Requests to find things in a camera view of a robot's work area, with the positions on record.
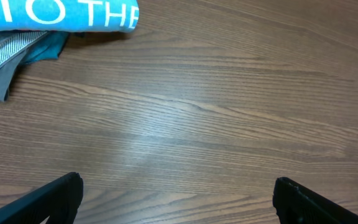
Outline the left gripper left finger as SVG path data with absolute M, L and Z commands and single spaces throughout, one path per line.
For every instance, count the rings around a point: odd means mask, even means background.
M 0 224 L 73 224 L 83 199 L 83 179 L 69 172 L 0 208 Z

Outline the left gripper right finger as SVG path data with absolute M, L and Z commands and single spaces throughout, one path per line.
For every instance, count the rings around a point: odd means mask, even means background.
M 358 224 L 358 215 L 288 177 L 275 181 L 273 207 L 281 224 Z

